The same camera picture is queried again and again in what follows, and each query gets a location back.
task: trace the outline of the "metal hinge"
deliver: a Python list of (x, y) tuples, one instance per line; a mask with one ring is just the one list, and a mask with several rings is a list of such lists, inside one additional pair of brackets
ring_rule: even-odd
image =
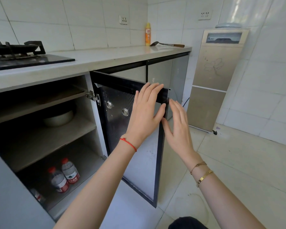
[(91, 99), (93, 101), (96, 101), (96, 104), (98, 106), (101, 106), (101, 101), (100, 101), (99, 94), (96, 94), (96, 96), (95, 96), (93, 91), (89, 91), (88, 93), (86, 93), (86, 97), (88, 97), (89, 99)]

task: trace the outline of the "gold chain bracelet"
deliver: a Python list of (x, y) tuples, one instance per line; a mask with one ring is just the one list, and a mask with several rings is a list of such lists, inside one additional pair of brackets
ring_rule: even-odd
[(200, 162), (200, 163), (198, 163), (197, 165), (195, 165), (194, 168), (190, 171), (190, 174), (192, 175), (193, 170), (194, 170), (196, 167), (201, 166), (201, 165), (206, 165), (206, 162), (203, 161), (203, 162)]
[(202, 180), (205, 179), (206, 176), (208, 176), (210, 173), (213, 173), (213, 171), (209, 170), (208, 172), (206, 172), (206, 174), (203, 177), (201, 177), (201, 179), (199, 179), (196, 186), (199, 187), (199, 184), (202, 182)]

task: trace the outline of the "wooden handle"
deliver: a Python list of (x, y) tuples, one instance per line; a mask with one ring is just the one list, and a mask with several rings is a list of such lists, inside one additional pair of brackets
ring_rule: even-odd
[(185, 47), (185, 45), (183, 45), (183, 44), (173, 44), (174, 45), (174, 47)]

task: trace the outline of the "red bottle cap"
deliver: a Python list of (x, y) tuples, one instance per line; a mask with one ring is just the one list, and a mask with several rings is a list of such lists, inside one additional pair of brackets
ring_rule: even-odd
[(54, 173), (55, 170), (56, 170), (56, 168), (55, 168), (54, 166), (52, 166), (52, 167), (50, 167), (50, 168), (48, 169), (48, 172), (49, 172), (49, 173)]
[(64, 158), (61, 160), (61, 163), (64, 165), (64, 164), (67, 164), (68, 161), (69, 161), (68, 158)]

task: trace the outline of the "hand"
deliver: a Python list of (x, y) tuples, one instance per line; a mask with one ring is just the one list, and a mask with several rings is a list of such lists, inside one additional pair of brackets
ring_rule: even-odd
[(136, 91), (128, 128), (122, 136), (136, 148), (158, 127), (165, 113), (166, 104), (162, 104), (154, 116), (157, 95), (163, 87), (164, 84), (146, 83), (140, 92)]
[(168, 121), (165, 118), (162, 118), (165, 136), (172, 149), (182, 159), (186, 159), (189, 155), (193, 155), (194, 153), (186, 111), (181, 104), (172, 99), (170, 99), (170, 108), (173, 112), (174, 132), (171, 132)]

